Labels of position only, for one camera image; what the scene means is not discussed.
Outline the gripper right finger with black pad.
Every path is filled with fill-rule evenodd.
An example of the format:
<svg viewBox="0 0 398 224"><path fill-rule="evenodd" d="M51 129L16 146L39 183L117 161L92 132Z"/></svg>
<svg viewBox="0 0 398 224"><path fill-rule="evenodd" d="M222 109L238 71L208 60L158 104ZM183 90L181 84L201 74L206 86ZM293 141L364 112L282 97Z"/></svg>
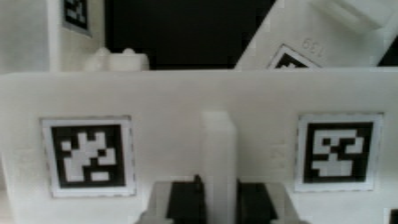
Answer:
<svg viewBox="0 0 398 224"><path fill-rule="evenodd" d="M309 224L281 183L238 182L236 224Z"/></svg>

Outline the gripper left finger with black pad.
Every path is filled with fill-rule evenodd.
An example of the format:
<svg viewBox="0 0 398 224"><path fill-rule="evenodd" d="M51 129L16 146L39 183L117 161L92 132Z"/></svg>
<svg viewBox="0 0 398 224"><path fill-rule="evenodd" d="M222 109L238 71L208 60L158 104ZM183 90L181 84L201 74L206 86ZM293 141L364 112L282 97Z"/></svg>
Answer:
<svg viewBox="0 0 398 224"><path fill-rule="evenodd" d="M199 175L190 181L154 183L137 224L204 224L204 183Z"/></svg>

